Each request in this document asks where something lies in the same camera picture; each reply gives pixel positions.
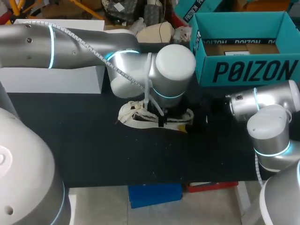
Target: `screw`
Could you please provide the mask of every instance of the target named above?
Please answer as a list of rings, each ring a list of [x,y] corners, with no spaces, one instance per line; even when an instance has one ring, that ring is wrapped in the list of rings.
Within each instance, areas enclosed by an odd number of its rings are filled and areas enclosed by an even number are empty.
[[[243,96],[242,95],[237,95],[236,99],[237,100],[243,99]]]

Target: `plastic bag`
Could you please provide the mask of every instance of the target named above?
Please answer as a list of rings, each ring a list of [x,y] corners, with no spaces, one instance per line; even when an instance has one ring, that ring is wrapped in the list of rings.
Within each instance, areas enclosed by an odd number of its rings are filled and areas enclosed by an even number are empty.
[[[175,43],[180,43],[181,41],[188,42],[191,39],[191,33],[191,27],[179,27],[175,30],[173,40]]]
[[[146,24],[144,23],[143,18],[139,18],[137,21],[135,21],[132,26],[129,28],[129,30],[136,35],[139,31],[144,29],[146,27]]]

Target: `teal cardboard box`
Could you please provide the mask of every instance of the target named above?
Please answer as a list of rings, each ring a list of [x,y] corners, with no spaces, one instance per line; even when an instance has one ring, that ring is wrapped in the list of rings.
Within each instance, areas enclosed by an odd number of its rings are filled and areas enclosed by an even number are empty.
[[[254,46],[257,53],[207,55],[207,47]],[[264,54],[261,49],[276,48]],[[300,80],[300,32],[286,12],[197,13],[190,49],[201,86],[265,85]]]
[[[185,22],[191,24],[196,12],[209,13],[216,10],[222,0],[179,0],[175,13]]]

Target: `table leg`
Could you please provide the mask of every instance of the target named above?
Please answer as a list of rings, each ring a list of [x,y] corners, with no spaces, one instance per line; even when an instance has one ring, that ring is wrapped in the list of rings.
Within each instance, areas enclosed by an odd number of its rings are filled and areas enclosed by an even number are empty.
[[[255,225],[262,216],[259,207],[259,196],[251,204],[244,181],[239,182],[239,185],[235,188],[235,193],[240,208],[242,225]]]

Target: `white box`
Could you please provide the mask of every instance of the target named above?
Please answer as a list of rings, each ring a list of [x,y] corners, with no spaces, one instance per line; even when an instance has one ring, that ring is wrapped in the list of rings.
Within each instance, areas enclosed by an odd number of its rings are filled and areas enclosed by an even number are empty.
[[[22,23],[27,20],[16,20]],[[66,28],[104,30],[99,20],[41,20]],[[6,92],[100,94],[105,66],[80,69],[1,68],[0,82]]]

